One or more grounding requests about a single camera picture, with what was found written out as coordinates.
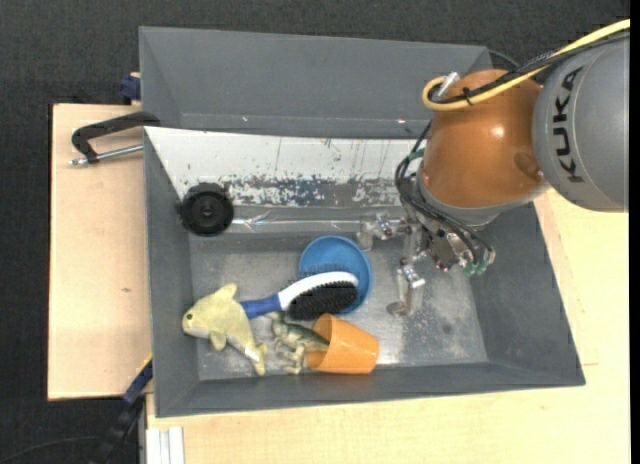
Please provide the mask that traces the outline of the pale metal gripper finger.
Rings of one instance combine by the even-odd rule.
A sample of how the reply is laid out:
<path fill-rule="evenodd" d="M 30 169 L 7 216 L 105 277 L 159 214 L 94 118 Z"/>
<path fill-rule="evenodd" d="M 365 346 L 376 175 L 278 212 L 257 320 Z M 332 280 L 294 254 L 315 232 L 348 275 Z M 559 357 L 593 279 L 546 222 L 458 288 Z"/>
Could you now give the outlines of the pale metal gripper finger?
<path fill-rule="evenodd" d="M 403 217 L 392 218 L 388 212 L 362 215 L 356 242 L 361 250 L 369 251 L 377 241 L 386 241 L 398 236 L 405 225 Z"/>
<path fill-rule="evenodd" d="M 398 299 L 387 306 L 393 316 L 412 316 L 422 309 L 425 292 L 425 279 L 413 266 L 402 265 L 396 270 L 396 288 Z"/>

